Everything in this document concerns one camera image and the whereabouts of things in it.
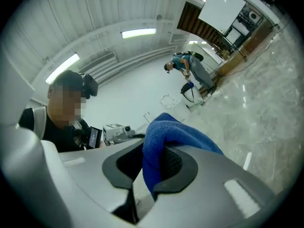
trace white board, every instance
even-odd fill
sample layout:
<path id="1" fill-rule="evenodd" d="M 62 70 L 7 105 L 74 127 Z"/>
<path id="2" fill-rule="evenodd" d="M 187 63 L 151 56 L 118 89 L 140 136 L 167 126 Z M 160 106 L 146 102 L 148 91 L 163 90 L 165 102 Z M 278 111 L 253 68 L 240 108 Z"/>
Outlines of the white board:
<path id="1" fill-rule="evenodd" d="M 199 19 L 225 34 L 245 4 L 244 0 L 206 0 Z"/>

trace gray pants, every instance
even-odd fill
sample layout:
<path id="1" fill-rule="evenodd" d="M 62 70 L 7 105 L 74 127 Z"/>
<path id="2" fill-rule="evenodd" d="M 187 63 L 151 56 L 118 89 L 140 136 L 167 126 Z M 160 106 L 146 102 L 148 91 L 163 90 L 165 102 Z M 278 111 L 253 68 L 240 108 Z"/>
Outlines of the gray pants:
<path id="1" fill-rule="evenodd" d="M 199 84 L 204 86 L 206 89 L 210 89 L 215 86 L 204 66 L 194 56 L 191 56 L 190 58 L 190 69 L 194 78 L 199 81 Z"/>

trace marble floor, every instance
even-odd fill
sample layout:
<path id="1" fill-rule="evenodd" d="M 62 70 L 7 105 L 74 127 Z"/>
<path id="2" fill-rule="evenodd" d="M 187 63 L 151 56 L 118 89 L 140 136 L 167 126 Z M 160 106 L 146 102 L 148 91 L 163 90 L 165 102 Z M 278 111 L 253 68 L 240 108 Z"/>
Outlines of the marble floor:
<path id="1" fill-rule="evenodd" d="M 184 121 L 240 166 L 251 152 L 248 171 L 275 193 L 291 187 L 303 165 L 303 62 L 301 37 L 291 21 L 223 78 L 217 92 Z M 142 218 L 153 205 L 142 173 L 133 186 Z"/>

